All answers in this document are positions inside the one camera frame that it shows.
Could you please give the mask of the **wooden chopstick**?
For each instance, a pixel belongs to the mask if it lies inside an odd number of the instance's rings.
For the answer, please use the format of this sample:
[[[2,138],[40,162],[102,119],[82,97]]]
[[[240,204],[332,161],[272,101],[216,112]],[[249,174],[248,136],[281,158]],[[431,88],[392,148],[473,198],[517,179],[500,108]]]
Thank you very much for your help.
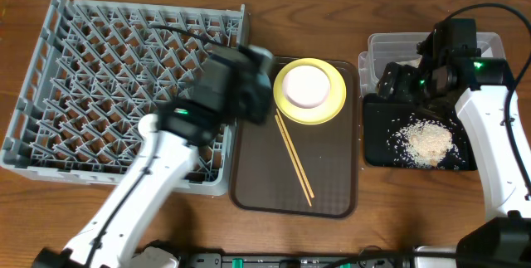
[[[299,165],[296,163],[295,155],[294,155],[294,153],[293,153],[292,148],[290,147],[290,144],[289,144],[289,141],[288,141],[287,135],[286,135],[286,133],[285,133],[285,130],[284,130],[283,126],[282,126],[282,123],[280,122],[280,119],[281,119],[281,118],[279,117],[279,115],[274,115],[274,117],[275,117],[275,122],[276,122],[276,124],[277,124],[277,126],[278,126],[278,128],[279,128],[279,131],[280,131],[281,137],[282,137],[282,139],[283,139],[283,141],[284,141],[284,143],[285,143],[285,147],[286,147],[286,149],[287,149],[287,151],[288,151],[288,155],[290,156],[290,160],[291,160],[291,162],[292,162],[292,164],[293,164],[293,167],[294,167],[294,170],[295,170],[295,174],[296,174],[296,176],[297,176],[297,178],[298,178],[298,180],[299,180],[299,182],[300,182],[300,186],[301,186],[301,188],[302,188],[302,191],[303,191],[303,193],[304,193],[304,196],[305,196],[305,198],[306,198],[306,200],[307,200],[308,205],[309,205],[310,207],[312,207],[312,202],[311,202],[311,198],[310,198],[310,196],[309,196],[309,191],[308,191],[308,189],[306,188],[306,186],[305,186],[305,184],[304,184],[304,180],[303,180],[303,178],[302,178],[302,175],[301,175],[301,171],[300,171]]]
[[[296,151],[296,149],[295,149],[295,145],[293,144],[293,141],[292,141],[292,139],[291,139],[291,137],[290,137],[290,133],[289,133],[289,131],[288,131],[287,127],[286,127],[286,124],[285,124],[285,122],[284,122],[284,120],[283,120],[282,113],[281,113],[278,109],[276,109],[275,111],[276,111],[276,114],[279,115],[279,117],[281,118],[281,119],[280,119],[280,122],[282,123],[282,126],[283,126],[283,128],[284,128],[284,130],[285,130],[285,133],[286,133],[286,135],[287,135],[287,138],[288,138],[288,141],[289,141],[290,147],[292,148],[293,153],[294,153],[294,155],[295,155],[296,163],[299,165],[299,168],[300,168],[300,171],[301,171],[301,175],[302,175],[302,178],[303,178],[303,180],[304,180],[304,184],[305,184],[306,188],[308,189],[308,191],[309,191],[309,196],[310,196],[310,198],[311,198],[311,200],[312,200],[312,199],[315,198],[314,191],[313,191],[312,187],[310,186],[309,179],[308,179],[307,176],[306,176],[306,173],[305,173],[304,167],[303,167],[303,165],[302,165],[302,163],[301,163],[301,161],[300,161],[300,157],[299,157],[299,155],[298,155],[298,153],[297,153],[297,151]]]

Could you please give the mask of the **white bowl with rice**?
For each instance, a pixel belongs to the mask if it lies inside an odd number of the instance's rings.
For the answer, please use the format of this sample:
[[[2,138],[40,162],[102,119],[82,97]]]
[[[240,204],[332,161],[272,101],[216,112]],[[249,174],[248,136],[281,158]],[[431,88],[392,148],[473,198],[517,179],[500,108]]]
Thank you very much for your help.
[[[327,75],[315,66],[297,66],[285,75],[282,81],[284,97],[302,109],[322,105],[329,97],[330,81]]]

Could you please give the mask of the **yellow plate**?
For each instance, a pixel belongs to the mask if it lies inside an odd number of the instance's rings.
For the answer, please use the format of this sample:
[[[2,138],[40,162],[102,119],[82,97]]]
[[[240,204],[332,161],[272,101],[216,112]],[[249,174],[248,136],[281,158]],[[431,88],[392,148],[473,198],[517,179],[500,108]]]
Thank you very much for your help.
[[[312,109],[302,109],[291,104],[283,95],[282,81],[288,71],[297,66],[315,66],[321,69],[329,78],[330,92],[327,100]],[[277,74],[273,85],[273,96],[277,109],[287,118],[300,124],[322,124],[336,116],[345,104],[347,98],[346,83],[339,70],[327,61],[316,58],[301,58],[284,65]]]

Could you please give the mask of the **white paper cup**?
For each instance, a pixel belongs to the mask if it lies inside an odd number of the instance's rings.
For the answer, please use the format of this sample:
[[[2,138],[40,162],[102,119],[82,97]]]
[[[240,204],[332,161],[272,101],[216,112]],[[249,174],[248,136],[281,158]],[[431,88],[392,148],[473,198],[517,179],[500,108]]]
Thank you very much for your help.
[[[144,138],[147,138],[151,133],[157,133],[158,116],[156,114],[148,114],[143,116],[138,123],[138,131]]]

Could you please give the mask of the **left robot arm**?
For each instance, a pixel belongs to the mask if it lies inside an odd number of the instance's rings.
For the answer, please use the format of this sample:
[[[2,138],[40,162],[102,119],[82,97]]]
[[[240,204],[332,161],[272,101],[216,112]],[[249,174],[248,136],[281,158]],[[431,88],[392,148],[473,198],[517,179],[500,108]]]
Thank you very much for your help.
[[[222,124],[262,124],[270,111],[273,54],[258,46],[218,47],[190,98],[176,98],[139,122],[144,139],[133,163],[90,222],[60,252],[43,248],[35,267],[127,267],[146,228],[195,166],[198,150]]]

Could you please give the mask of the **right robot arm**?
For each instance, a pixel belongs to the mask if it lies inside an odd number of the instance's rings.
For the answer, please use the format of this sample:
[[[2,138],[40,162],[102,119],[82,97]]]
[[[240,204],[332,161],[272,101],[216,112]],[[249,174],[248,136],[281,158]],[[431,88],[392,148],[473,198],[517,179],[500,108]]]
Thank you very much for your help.
[[[417,46],[418,66],[390,62],[380,105],[454,114],[480,174],[487,222],[453,252],[419,251],[415,261],[456,267],[530,265],[530,147],[519,121],[516,80],[504,58],[484,58],[473,19],[449,18]]]

